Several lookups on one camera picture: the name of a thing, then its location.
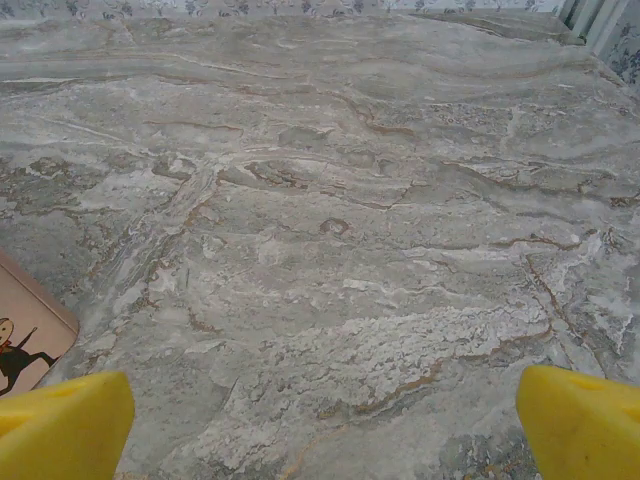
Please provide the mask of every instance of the yellow object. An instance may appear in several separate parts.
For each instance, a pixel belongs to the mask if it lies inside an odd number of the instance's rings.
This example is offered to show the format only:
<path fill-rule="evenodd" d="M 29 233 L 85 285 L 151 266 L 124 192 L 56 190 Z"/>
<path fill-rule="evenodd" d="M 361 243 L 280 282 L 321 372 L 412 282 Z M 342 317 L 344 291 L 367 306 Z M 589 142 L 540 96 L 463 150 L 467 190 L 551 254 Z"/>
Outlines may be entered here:
<path fill-rule="evenodd" d="M 132 422 L 133 397 L 118 372 L 0 400 L 0 476 L 111 480 Z"/>
<path fill-rule="evenodd" d="M 544 480 L 640 478 L 640 388 L 534 366 L 516 404 Z"/>

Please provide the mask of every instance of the floral wallpaper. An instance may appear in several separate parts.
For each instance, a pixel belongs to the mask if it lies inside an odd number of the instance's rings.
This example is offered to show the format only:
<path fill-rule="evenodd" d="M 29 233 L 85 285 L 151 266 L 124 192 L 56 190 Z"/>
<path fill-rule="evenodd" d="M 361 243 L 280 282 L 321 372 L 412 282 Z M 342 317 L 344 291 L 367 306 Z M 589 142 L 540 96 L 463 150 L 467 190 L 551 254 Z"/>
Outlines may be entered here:
<path fill-rule="evenodd" d="M 600 53 L 640 97 L 640 0 L 631 0 Z"/>
<path fill-rule="evenodd" d="M 0 0 L 0 21 L 39 18 L 262 17 L 371 15 L 520 9 L 558 12 L 564 0 Z"/>

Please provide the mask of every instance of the marble countertop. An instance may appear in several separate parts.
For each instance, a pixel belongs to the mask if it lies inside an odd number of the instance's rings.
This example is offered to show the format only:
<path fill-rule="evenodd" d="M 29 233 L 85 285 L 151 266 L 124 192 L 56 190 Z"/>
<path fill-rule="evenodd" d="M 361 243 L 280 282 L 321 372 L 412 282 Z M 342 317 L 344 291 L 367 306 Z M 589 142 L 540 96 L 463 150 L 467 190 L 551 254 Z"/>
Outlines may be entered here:
<path fill-rule="evenodd" d="M 47 381 L 129 375 L 120 471 L 533 480 L 524 367 L 640 382 L 639 103 L 481 26 L 0 23 L 1 244 Z"/>

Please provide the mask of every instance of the printed illustration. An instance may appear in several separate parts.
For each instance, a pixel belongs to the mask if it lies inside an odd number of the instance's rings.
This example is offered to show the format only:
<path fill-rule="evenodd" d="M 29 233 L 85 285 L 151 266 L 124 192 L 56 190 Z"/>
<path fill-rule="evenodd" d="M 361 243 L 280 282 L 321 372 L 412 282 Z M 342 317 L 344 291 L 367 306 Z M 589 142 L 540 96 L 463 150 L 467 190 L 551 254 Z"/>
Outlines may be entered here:
<path fill-rule="evenodd" d="M 50 367 L 57 358 L 52 358 L 44 352 L 27 353 L 22 347 L 29 341 L 31 335 L 38 329 L 33 330 L 16 346 L 11 345 L 9 338 L 13 333 L 14 324 L 8 318 L 0 318 L 0 372 L 7 377 L 8 384 L 0 390 L 0 397 L 9 393 L 15 385 L 20 373 L 38 359 L 47 362 Z"/>

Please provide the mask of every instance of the gray marble surface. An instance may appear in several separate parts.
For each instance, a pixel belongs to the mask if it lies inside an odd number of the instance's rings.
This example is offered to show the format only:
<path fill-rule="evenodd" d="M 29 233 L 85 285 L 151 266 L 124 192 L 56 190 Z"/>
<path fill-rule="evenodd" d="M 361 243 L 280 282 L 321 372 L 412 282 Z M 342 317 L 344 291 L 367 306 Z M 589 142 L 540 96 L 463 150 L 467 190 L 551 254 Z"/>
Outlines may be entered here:
<path fill-rule="evenodd" d="M 80 318 L 47 382 L 129 375 L 120 471 L 533 480 L 525 366 L 640 382 L 639 105 L 553 38 L 0 23 L 1 244 Z"/>

